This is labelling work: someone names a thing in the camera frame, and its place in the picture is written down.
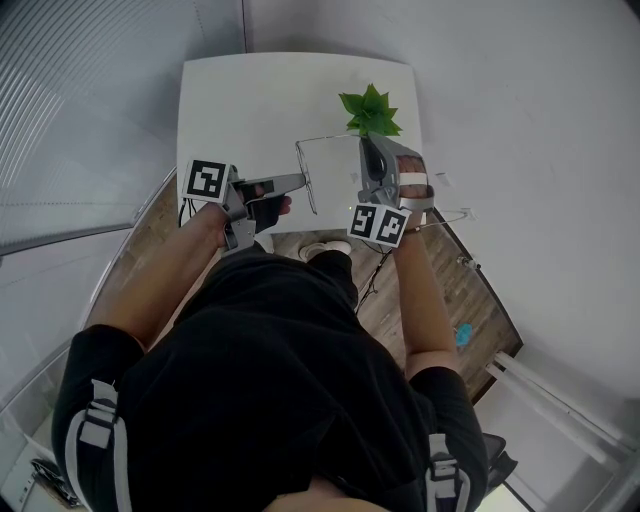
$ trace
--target black pants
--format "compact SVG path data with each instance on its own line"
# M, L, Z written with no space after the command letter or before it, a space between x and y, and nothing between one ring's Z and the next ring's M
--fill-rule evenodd
M205 279L205 286L210 276L223 270L227 264L238 258L255 257L256 254L260 253L266 254L262 246L258 242L254 242L253 247L223 258L209 272ZM329 278L336 285L338 292L343 294L349 305L355 309L358 305L358 289L351 278L352 262L349 256L340 251L324 251L311 258L307 265L322 272L325 277Z

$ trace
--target green plant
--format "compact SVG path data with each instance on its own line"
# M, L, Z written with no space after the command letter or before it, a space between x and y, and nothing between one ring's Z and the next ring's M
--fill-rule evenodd
M398 109L389 108L388 92L380 94L373 84L369 84L364 95L342 93L340 99L347 112L353 114L347 130L359 130L363 136L369 132L400 135L402 128L391 120Z

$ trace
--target blue object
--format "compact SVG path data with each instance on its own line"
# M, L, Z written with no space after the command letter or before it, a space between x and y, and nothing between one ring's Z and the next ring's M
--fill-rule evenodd
M471 324L462 324L456 332L456 346L464 347L471 339Z

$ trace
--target forearm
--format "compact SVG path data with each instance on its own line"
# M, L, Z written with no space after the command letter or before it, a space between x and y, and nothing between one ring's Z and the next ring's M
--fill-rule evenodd
M422 236L404 236L393 258L407 355L438 351L455 354L449 315Z
M148 350L218 250L217 208L207 205L173 232L96 323L122 329Z

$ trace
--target backpack strap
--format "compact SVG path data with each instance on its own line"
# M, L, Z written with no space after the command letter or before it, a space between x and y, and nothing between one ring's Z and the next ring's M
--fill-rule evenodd
M131 512L127 473L127 430L124 420L116 414L118 393L109 384L98 380L91 382L93 400L73 417L67 432L65 461L69 482L90 512ZM107 499L98 500L95 494L89 493L96 492L92 476L97 466L103 463L108 466L106 473L113 475L112 488L105 491Z
M471 482L449 453L446 434L429 435L427 468L427 510L464 512L469 501Z

